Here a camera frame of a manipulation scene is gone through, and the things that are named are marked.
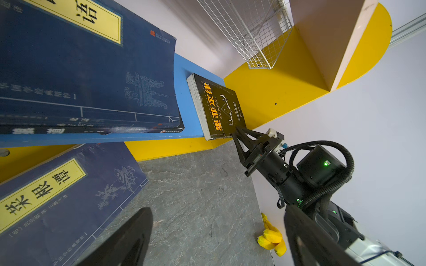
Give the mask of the black folder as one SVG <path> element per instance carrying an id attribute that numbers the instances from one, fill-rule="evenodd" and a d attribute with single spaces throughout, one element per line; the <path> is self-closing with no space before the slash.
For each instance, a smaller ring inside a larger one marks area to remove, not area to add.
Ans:
<path id="1" fill-rule="evenodd" d="M 187 83 L 205 140 L 228 138 L 237 127 L 246 127 L 235 91 L 195 73 Z"/>

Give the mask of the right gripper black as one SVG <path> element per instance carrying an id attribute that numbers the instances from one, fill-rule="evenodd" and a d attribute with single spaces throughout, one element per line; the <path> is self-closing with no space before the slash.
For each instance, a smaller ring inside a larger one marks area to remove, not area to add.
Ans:
<path id="1" fill-rule="evenodd" d="M 247 168 L 245 174 L 250 176 L 258 171 L 277 191 L 279 200 L 277 207 L 298 205 L 310 192 L 294 169 L 288 164 L 280 152 L 286 145 L 284 136 L 270 128 L 267 133 L 236 127 L 231 134 L 241 164 Z"/>

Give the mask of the black wolf cover book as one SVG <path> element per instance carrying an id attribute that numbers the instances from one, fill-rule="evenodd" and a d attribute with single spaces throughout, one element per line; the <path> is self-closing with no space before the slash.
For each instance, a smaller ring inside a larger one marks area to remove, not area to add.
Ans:
<path id="1" fill-rule="evenodd" d="M 82 126 L 1 126 L 3 135 L 25 135 L 25 134 L 133 134 L 133 133 L 180 133 L 185 127 L 172 128 L 162 127 L 82 127 Z"/>

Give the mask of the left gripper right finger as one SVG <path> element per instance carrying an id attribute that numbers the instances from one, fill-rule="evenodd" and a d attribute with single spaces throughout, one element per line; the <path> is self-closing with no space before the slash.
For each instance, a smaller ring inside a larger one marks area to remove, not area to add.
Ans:
<path id="1" fill-rule="evenodd" d="M 295 266 L 359 265 L 298 207 L 286 207 L 284 224 Z"/>

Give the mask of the blue bottom book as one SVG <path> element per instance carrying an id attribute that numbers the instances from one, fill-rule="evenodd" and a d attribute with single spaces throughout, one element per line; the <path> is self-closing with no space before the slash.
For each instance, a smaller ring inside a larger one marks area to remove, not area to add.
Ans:
<path id="1" fill-rule="evenodd" d="M 183 126 L 176 38 L 115 1 L 1 2 L 1 126 Z"/>

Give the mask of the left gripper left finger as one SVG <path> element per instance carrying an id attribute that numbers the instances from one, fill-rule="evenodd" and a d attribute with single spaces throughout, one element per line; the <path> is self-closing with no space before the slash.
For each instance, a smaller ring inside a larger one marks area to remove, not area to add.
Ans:
<path id="1" fill-rule="evenodd" d="M 149 207 L 141 208 L 80 266 L 142 266 L 153 229 L 153 214 Z"/>

